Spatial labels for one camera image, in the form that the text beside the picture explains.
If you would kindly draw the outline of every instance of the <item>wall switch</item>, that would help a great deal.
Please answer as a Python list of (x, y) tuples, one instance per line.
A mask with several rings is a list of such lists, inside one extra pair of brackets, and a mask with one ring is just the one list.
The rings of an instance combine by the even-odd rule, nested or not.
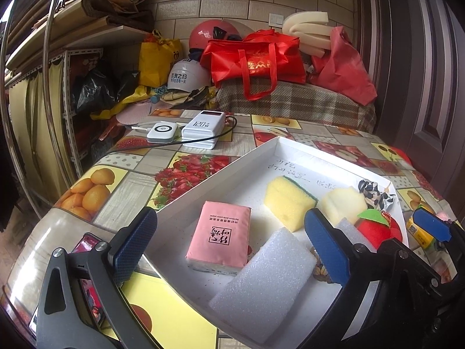
[(270, 13), (270, 18), (268, 20), (268, 25), (271, 27), (283, 27), (284, 16), (280, 14)]

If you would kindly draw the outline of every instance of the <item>white helmet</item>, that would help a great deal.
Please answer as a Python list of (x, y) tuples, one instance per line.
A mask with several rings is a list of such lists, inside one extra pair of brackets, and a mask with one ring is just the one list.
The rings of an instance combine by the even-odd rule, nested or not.
[(210, 71), (202, 67), (198, 61), (191, 59), (178, 61), (173, 65), (168, 77), (168, 89), (183, 90), (189, 93), (211, 85)]

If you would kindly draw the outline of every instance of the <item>white foam block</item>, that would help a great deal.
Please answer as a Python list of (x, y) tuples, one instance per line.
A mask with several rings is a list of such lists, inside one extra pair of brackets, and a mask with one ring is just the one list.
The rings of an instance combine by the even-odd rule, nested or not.
[(335, 228), (338, 228), (344, 232), (344, 234), (347, 236), (347, 239), (349, 239), (352, 244), (361, 243), (365, 245), (369, 251), (376, 253), (375, 247), (346, 218), (343, 218), (343, 220), (341, 220)]
[(221, 320), (255, 342), (264, 343), (284, 320), (316, 262), (283, 227), (209, 305)]

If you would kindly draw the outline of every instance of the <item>cream round sponge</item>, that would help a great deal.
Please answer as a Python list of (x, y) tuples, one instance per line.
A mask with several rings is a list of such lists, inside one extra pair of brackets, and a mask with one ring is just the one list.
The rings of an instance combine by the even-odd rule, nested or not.
[(315, 197), (285, 176), (271, 181), (264, 196), (264, 205), (291, 232), (304, 226), (305, 213), (316, 204)]
[(327, 192), (318, 202), (317, 208), (329, 220), (333, 227), (343, 219), (355, 224), (357, 215), (367, 209), (365, 197), (354, 187), (337, 187)]

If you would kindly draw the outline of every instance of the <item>blue gripper pad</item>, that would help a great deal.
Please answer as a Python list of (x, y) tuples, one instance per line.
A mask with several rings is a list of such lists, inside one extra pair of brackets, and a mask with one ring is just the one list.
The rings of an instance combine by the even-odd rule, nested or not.
[(308, 210), (305, 214), (305, 233), (328, 270), (331, 280), (344, 287), (350, 277), (349, 259), (313, 210)]
[(113, 257), (113, 280), (116, 285), (120, 285), (131, 278), (131, 274), (136, 269), (157, 229), (157, 213), (150, 207), (144, 207), (133, 222), (124, 229), (132, 229), (132, 232)]
[(413, 222), (438, 241), (449, 241), (452, 237), (449, 226), (424, 208), (415, 210)]

